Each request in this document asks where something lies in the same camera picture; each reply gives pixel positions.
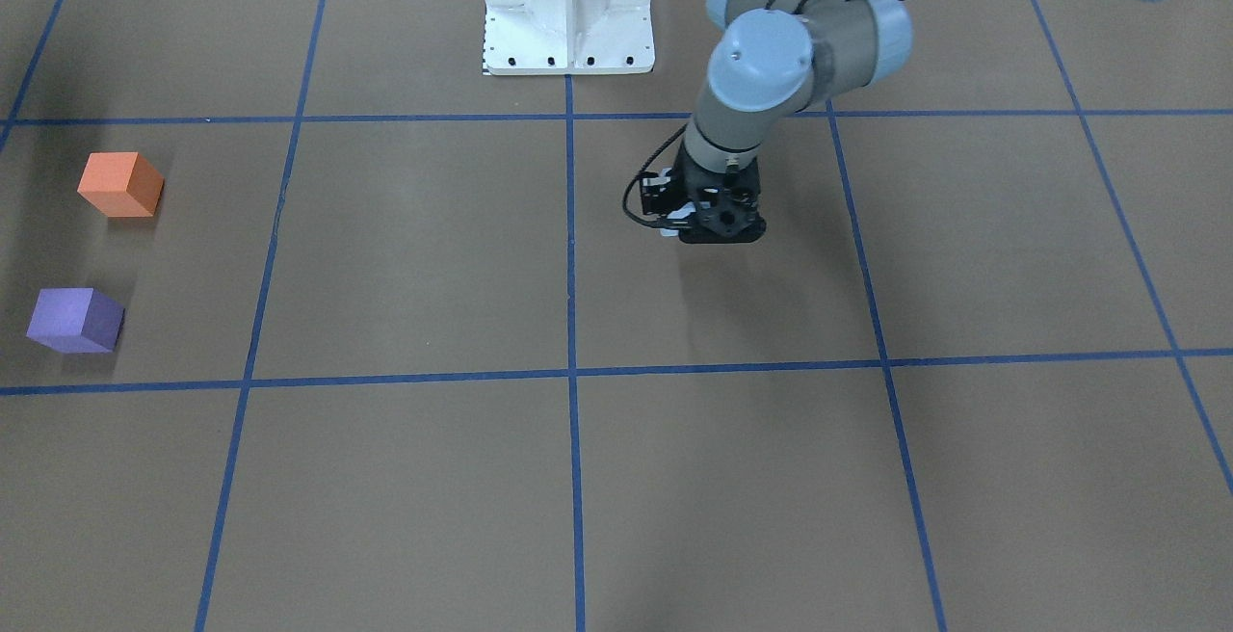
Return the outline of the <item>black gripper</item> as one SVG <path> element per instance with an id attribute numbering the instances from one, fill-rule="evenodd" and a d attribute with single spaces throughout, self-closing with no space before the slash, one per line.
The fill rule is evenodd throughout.
<path id="1" fill-rule="evenodd" d="M 683 181 L 690 216 L 677 227 L 679 241 L 690 245 L 723 245 L 761 240 L 767 223 L 760 212 L 760 163 L 752 159 L 743 168 L 730 166 L 710 171 L 682 147 L 674 156 L 673 176 Z"/>

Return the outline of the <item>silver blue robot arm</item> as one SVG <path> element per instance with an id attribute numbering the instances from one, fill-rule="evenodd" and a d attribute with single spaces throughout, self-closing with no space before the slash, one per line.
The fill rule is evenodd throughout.
<path id="1" fill-rule="evenodd" d="M 640 207 L 628 218 L 684 243 L 757 241 L 768 132 L 903 69 L 912 49 L 907 1 L 707 0 L 721 39 L 690 118 L 672 136 L 672 166 L 639 170 L 629 187 Z"/>

